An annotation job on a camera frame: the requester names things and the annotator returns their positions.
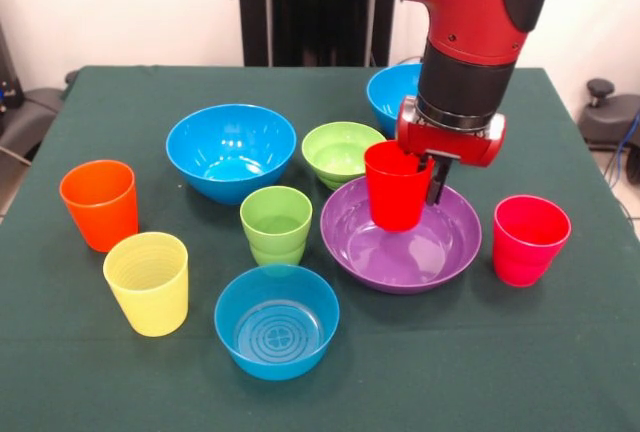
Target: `light blue bowl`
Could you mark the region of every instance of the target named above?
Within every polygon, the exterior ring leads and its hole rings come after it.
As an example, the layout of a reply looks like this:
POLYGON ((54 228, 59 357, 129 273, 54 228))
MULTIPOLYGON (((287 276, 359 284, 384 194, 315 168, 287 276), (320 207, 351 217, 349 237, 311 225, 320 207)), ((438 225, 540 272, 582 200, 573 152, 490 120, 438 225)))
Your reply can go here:
POLYGON ((240 204, 280 179, 296 148, 287 119, 254 105, 209 107, 178 122, 167 155, 185 180, 222 204, 240 204))
POLYGON ((289 380, 322 359, 340 307, 329 284, 297 265, 267 265, 236 277, 214 312, 218 337, 235 363, 264 380, 289 380))
POLYGON ((374 75, 367 85, 371 109, 388 139, 396 135, 400 104, 407 95, 418 93, 422 64, 402 64, 387 67, 374 75))

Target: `ribbed yellow cup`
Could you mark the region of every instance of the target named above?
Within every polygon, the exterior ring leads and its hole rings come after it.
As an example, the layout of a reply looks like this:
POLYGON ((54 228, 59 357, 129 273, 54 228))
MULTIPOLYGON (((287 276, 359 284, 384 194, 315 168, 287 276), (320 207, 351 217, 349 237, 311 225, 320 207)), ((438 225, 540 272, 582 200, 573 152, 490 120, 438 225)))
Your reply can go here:
POLYGON ((167 335, 186 319, 188 254, 173 235, 145 232, 124 239, 107 254, 103 272, 122 312, 139 334, 167 335))

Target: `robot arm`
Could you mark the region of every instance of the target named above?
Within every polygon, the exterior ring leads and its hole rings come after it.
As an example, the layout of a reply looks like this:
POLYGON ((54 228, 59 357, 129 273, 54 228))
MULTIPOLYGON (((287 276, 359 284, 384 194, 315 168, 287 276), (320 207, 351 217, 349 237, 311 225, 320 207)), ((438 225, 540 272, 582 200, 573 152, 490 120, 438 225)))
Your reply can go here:
POLYGON ((430 28, 416 97, 398 114, 406 151, 439 163, 429 204, 437 203, 452 160, 488 166, 506 122, 497 114, 544 0, 410 0, 425 4, 430 28))

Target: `orange cup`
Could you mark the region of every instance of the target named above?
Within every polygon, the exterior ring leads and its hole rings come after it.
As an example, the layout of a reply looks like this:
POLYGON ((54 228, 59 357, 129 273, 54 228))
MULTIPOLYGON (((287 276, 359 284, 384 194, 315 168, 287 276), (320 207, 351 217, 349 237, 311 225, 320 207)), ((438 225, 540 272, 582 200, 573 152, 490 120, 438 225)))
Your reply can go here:
POLYGON ((116 160, 96 160, 69 171, 60 196, 89 247, 98 252, 138 233, 135 175, 116 160))

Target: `purple plate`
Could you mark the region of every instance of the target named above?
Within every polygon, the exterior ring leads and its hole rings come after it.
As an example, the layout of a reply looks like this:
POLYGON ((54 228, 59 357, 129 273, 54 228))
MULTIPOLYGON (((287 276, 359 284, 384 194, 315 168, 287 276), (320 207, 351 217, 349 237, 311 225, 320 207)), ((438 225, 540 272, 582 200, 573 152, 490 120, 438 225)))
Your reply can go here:
POLYGON ((385 232, 371 219, 366 177, 329 197, 320 229, 331 255, 351 275, 392 294, 416 294, 451 280, 467 268, 482 242, 473 207, 447 186, 440 204, 425 207, 415 228, 385 232))

